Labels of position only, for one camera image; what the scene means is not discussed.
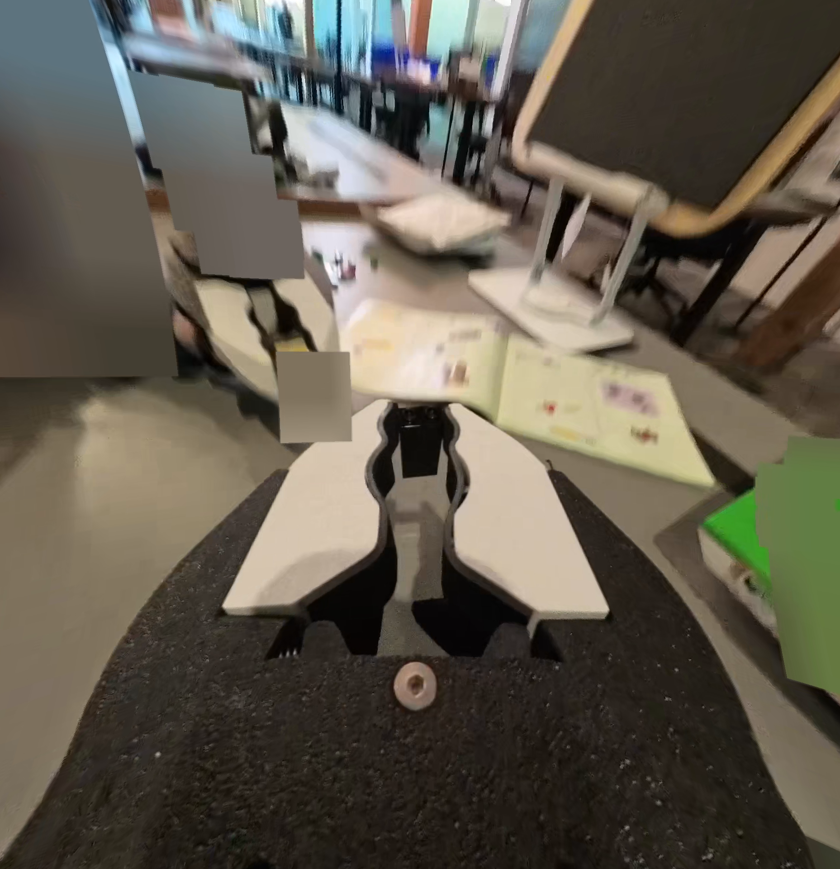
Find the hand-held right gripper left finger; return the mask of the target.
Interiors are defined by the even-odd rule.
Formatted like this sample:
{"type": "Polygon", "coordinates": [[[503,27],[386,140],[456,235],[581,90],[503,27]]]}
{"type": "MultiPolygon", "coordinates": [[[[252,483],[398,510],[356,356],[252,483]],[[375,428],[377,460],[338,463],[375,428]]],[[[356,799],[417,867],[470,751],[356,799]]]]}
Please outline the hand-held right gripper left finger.
{"type": "Polygon", "coordinates": [[[223,600],[225,614],[305,614],[382,554],[398,407],[373,401],[351,422],[350,440],[314,443],[290,467],[223,600]]]}

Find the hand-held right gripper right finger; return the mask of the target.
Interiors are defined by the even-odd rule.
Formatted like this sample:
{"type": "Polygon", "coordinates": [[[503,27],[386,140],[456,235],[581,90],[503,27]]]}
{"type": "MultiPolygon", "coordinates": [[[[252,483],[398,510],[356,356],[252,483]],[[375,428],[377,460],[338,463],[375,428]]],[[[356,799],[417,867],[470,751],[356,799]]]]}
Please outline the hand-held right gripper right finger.
{"type": "Polygon", "coordinates": [[[546,466],[467,407],[450,404],[456,567],[528,621],[602,621],[609,604],[546,466]]]}

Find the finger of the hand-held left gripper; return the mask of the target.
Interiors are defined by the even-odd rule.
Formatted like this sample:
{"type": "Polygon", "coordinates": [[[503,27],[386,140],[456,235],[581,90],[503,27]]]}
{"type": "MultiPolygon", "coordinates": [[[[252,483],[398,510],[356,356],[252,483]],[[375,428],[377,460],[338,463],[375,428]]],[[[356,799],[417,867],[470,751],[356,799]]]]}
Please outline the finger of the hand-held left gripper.
{"type": "Polygon", "coordinates": [[[314,277],[281,279],[273,282],[276,334],[301,335],[312,352],[340,351],[340,338],[327,279],[314,277]]]}
{"type": "Polygon", "coordinates": [[[204,329],[219,361],[251,391],[277,402],[275,366],[254,323],[247,290],[225,280],[199,280],[195,289],[204,312],[204,329]]]}

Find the long black brick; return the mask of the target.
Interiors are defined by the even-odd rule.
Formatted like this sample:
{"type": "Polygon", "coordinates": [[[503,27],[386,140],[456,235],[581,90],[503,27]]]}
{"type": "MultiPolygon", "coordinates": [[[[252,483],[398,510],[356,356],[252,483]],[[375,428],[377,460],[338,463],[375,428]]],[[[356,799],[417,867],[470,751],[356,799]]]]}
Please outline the long black brick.
{"type": "Polygon", "coordinates": [[[437,475],[442,438],[439,407],[399,407],[399,444],[404,480],[437,475]]]}

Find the grey desk with wooden edge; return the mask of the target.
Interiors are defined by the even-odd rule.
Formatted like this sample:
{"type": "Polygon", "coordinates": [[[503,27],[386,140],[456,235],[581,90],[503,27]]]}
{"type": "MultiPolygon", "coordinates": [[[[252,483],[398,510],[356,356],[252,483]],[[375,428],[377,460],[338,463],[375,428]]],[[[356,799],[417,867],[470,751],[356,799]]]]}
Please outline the grey desk with wooden edge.
{"type": "Polygon", "coordinates": [[[284,185],[282,199],[303,214],[348,214],[360,207],[388,207],[431,195],[458,195],[437,170],[428,170],[364,130],[327,110],[282,104],[289,151],[310,168],[336,168],[329,188],[284,185]]]}

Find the pile of small bricks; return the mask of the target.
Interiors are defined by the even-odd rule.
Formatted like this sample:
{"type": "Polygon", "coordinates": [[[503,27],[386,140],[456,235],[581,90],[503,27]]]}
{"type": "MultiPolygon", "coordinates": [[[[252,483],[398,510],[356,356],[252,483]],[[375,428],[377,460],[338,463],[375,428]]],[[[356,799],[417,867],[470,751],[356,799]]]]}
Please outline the pile of small bricks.
{"type": "Polygon", "coordinates": [[[306,250],[308,271],[332,285],[350,283],[366,272],[380,268],[382,249],[377,245],[365,246],[350,255],[350,251],[311,247],[306,250]]]}

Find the open instruction booklet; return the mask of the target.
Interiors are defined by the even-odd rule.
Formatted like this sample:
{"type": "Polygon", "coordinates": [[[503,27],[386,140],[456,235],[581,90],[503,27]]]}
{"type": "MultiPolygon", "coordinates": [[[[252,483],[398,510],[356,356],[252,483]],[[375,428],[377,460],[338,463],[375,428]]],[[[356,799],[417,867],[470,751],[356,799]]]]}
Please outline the open instruction booklet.
{"type": "Polygon", "coordinates": [[[502,320],[367,300],[339,328],[352,388],[458,403],[510,434],[695,487],[715,484],[670,379],[548,349],[502,320]]]}

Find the crumpled white paper bag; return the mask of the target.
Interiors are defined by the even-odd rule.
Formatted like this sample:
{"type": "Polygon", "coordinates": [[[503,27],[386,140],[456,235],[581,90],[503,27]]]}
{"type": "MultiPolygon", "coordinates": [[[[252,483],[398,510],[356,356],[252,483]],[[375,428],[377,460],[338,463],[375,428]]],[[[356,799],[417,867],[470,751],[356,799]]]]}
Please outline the crumpled white paper bag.
{"type": "Polygon", "coordinates": [[[369,221],[406,250],[426,257],[483,257],[509,228],[509,212],[456,194],[432,194],[371,210],[369,221]]]}

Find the green cardboard toy box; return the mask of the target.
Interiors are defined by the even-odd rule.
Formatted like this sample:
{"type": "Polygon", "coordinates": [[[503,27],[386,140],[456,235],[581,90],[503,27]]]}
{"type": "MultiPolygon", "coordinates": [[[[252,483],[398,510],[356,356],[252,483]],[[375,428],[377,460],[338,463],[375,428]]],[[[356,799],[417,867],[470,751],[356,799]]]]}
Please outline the green cardboard toy box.
{"type": "Polygon", "coordinates": [[[777,639],[769,553],[759,541],[756,506],[750,489],[720,507],[698,526],[698,544],[709,572],[777,639]]]}

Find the brown background table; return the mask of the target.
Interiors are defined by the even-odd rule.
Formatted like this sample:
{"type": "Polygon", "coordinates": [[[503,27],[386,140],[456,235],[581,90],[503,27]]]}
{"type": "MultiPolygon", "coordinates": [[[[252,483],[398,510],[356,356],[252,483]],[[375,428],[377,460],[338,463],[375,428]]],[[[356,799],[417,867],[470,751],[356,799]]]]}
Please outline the brown background table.
{"type": "Polygon", "coordinates": [[[386,144],[419,162],[421,138],[432,134],[433,108],[448,107],[441,173],[450,170],[455,185],[475,187],[482,171],[494,167],[495,158],[486,158],[487,150],[499,128],[512,126],[516,94],[525,81],[530,78],[515,74],[499,96],[492,96],[476,82],[423,82],[388,70],[364,92],[363,108],[386,144]]]}

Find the white tablet stand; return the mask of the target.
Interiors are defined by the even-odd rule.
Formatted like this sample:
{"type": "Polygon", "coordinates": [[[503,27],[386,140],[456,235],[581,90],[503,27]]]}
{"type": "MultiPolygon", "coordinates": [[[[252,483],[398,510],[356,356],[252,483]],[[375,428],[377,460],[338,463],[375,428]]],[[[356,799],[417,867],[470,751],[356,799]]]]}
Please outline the white tablet stand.
{"type": "Polygon", "coordinates": [[[563,190],[582,195],[586,205],[593,201],[605,209],[630,215],[626,239],[614,267],[606,267],[601,281],[600,301],[593,308],[541,308],[544,314],[562,316],[581,327],[598,329],[612,313],[629,269],[640,252],[648,225],[671,205],[671,197],[661,187],[621,172],[609,172],[568,156],[554,156],[550,148],[524,143],[513,147],[513,155],[527,171],[549,180],[547,210],[536,246],[529,279],[540,282],[546,263],[546,246],[552,233],[563,190]]]}

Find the brown wooden leg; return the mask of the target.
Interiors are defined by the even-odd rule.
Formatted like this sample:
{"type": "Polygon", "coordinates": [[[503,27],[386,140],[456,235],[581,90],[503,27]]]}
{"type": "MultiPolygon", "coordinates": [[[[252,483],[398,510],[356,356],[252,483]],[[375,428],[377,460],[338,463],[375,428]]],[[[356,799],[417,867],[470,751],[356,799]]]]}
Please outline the brown wooden leg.
{"type": "Polygon", "coordinates": [[[840,239],[781,305],[742,342],[731,360],[776,372],[816,341],[840,310],[840,239]]]}

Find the dark divider panel pale edge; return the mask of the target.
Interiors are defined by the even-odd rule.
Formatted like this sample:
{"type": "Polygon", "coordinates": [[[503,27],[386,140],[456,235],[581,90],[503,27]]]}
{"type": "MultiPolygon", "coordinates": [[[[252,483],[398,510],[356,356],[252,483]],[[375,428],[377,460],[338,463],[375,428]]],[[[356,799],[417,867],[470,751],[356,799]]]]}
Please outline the dark divider panel pale edge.
{"type": "Polygon", "coordinates": [[[840,1],[572,2],[512,153],[539,144],[650,181],[672,201],[650,226],[702,236],[769,190],[839,103],[840,1]]]}

